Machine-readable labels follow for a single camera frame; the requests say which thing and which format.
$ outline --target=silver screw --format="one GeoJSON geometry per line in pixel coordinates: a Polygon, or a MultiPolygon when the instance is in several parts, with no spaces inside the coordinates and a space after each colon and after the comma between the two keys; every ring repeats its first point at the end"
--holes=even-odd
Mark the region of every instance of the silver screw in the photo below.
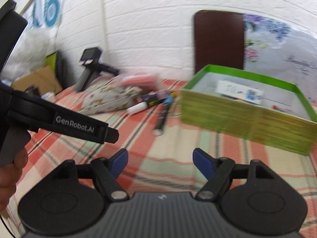
{"type": "Polygon", "coordinates": [[[198,193],[198,197],[203,200],[212,199],[213,196],[214,196],[214,193],[211,191],[201,191],[200,193],[198,193]]]}
{"type": "Polygon", "coordinates": [[[127,197],[128,194],[126,194],[125,191],[114,191],[111,193],[111,197],[114,200],[123,200],[127,197]]]}

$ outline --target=human hand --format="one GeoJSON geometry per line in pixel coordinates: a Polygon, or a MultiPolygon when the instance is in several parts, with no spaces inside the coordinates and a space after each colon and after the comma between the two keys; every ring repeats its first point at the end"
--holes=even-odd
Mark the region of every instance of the human hand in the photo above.
{"type": "Polygon", "coordinates": [[[22,168],[28,163],[28,153],[22,149],[15,155],[14,163],[0,168],[0,212],[9,204],[16,191],[16,183],[21,178],[22,168]]]}

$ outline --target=black marker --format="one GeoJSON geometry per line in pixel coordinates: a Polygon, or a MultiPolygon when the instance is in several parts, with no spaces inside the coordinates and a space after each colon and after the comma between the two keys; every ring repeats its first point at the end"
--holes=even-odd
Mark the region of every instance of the black marker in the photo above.
{"type": "Polygon", "coordinates": [[[172,103],[173,103],[173,96],[169,95],[163,102],[163,109],[156,122],[155,128],[153,129],[154,135],[160,136],[163,134],[163,128],[166,122],[168,111],[170,110],[172,103]]]}

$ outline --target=striped cloth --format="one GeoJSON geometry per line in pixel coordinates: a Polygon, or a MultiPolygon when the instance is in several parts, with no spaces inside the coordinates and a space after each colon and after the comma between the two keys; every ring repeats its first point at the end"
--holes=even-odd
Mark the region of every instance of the striped cloth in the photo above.
{"type": "MultiPolygon", "coordinates": [[[[185,84],[174,80],[164,80],[164,83],[175,90],[185,84]]],[[[68,88],[58,95],[57,104],[77,110],[88,94],[74,93],[72,88],[68,88]]],[[[130,195],[135,191],[196,193],[206,182],[192,163],[193,149],[200,147],[213,157],[229,157],[236,163],[262,160],[305,198],[308,215],[301,234],[306,238],[317,237],[317,147],[310,156],[302,156],[183,124],[178,105],[171,108],[164,135],[155,137],[152,129],[160,110],[161,105],[158,105],[132,116],[127,116],[124,111],[94,116],[119,130],[120,138],[116,144],[100,145],[42,129],[33,133],[26,146],[29,163],[7,208],[19,232],[24,232],[16,210],[19,200],[65,159],[83,164],[97,157],[111,157],[119,149],[127,148],[129,163],[118,181],[130,195]]],[[[88,180],[82,182],[92,185],[88,180]]],[[[242,180],[234,180],[233,186],[241,183],[242,180]]]]}

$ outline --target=white marker cap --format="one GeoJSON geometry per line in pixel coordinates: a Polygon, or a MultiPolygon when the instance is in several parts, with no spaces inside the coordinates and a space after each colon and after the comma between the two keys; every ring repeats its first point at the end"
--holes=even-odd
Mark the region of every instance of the white marker cap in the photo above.
{"type": "Polygon", "coordinates": [[[146,102],[142,102],[142,103],[139,103],[135,106],[132,106],[130,108],[128,108],[126,110],[126,112],[129,114],[129,115],[132,115],[132,114],[135,114],[135,113],[138,113],[138,112],[141,112],[145,109],[147,109],[147,103],[146,102]]]}

